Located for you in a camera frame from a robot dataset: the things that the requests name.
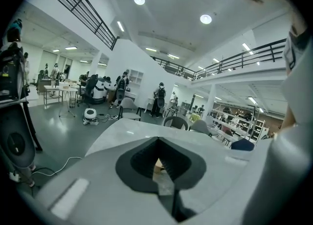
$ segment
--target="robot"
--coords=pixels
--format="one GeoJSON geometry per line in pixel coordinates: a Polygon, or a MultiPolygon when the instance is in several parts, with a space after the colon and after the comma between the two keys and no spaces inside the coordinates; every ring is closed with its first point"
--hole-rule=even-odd
{"type": "Polygon", "coordinates": [[[93,126],[96,126],[99,124],[99,121],[97,119],[97,111],[95,109],[85,109],[83,114],[83,122],[84,125],[90,124],[93,126]]]}

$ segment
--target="white panel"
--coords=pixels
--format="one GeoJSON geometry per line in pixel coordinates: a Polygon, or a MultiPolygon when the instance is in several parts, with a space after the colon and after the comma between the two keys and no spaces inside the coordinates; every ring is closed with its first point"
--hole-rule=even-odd
{"type": "Polygon", "coordinates": [[[47,52],[47,51],[43,51],[43,55],[40,61],[40,65],[38,68],[38,72],[40,70],[44,70],[45,69],[45,64],[48,63],[48,67],[49,67],[49,75],[54,67],[55,61],[57,59],[57,55],[47,52]]]}

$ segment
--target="polished concrete floor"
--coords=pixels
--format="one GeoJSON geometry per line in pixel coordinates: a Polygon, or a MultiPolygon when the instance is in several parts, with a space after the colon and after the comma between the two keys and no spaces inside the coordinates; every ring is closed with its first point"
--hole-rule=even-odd
{"type": "MultiPolygon", "coordinates": [[[[47,167],[54,171],[63,167],[69,157],[84,157],[90,146],[96,139],[112,125],[115,120],[106,123],[100,122],[97,126],[83,125],[82,116],[85,104],[81,104],[75,109],[71,109],[76,117],[67,113],[66,107],[63,107],[62,113],[68,114],[66,117],[59,117],[59,109],[61,103],[48,104],[30,107],[30,115],[36,130],[36,136],[41,144],[43,151],[37,152],[35,157],[35,165],[38,168],[47,167]]],[[[97,114],[117,115],[118,109],[109,109],[107,103],[92,105],[96,109],[97,114]]],[[[164,118],[151,117],[148,112],[142,111],[141,121],[162,125],[164,118]]],[[[71,159],[66,168],[74,164],[79,159],[71,159]]],[[[46,174],[51,174],[49,170],[41,170],[46,174]]],[[[33,194],[35,195],[38,189],[46,184],[52,177],[47,177],[41,174],[34,174],[35,187],[33,194]]],[[[30,188],[25,184],[21,186],[25,191],[29,192],[30,188]]]]}

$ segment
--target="pillar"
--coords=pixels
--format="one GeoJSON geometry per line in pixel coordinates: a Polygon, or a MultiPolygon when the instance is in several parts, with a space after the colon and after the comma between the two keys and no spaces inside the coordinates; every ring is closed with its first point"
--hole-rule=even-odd
{"type": "Polygon", "coordinates": [[[215,101],[215,96],[216,96],[216,86],[215,86],[215,84],[213,84],[211,86],[211,90],[210,90],[210,93],[209,93],[209,99],[207,100],[207,103],[204,106],[205,110],[204,110],[204,113],[203,113],[203,116],[202,116],[202,119],[204,121],[206,120],[207,115],[211,112],[211,110],[213,108],[214,101],[215,101]]]}
{"type": "Polygon", "coordinates": [[[92,76],[93,74],[96,74],[98,63],[100,62],[101,54],[102,54],[101,51],[99,51],[96,54],[96,56],[92,59],[92,63],[91,63],[90,70],[89,70],[89,77],[92,76]]]}

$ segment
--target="balcony railing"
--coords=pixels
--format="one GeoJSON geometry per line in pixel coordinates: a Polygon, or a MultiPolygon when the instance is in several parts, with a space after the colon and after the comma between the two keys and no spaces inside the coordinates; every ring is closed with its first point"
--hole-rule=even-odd
{"type": "Polygon", "coordinates": [[[113,50],[117,38],[101,19],[88,0],[58,0],[89,28],[109,49],[113,50]]]}
{"type": "Polygon", "coordinates": [[[279,59],[282,59],[282,53],[285,45],[286,39],[282,39],[234,55],[220,61],[219,63],[212,64],[204,69],[197,71],[194,80],[236,70],[238,68],[261,65],[264,62],[275,62],[279,59]]]}
{"type": "Polygon", "coordinates": [[[184,77],[185,79],[188,79],[190,81],[193,81],[194,78],[195,78],[195,75],[196,75],[196,72],[189,69],[189,68],[186,68],[186,67],[183,67],[183,66],[180,66],[180,65],[177,65],[175,63],[171,63],[169,61],[166,61],[166,60],[163,60],[163,59],[160,59],[160,58],[157,58],[157,57],[154,57],[154,56],[151,56],[153,58],[153,60],[155,60],[162,68],[165,69],[166,72],[170,73],[170,74],[175,74],[177,76],[181,76],[181,77],[184,77]]]}

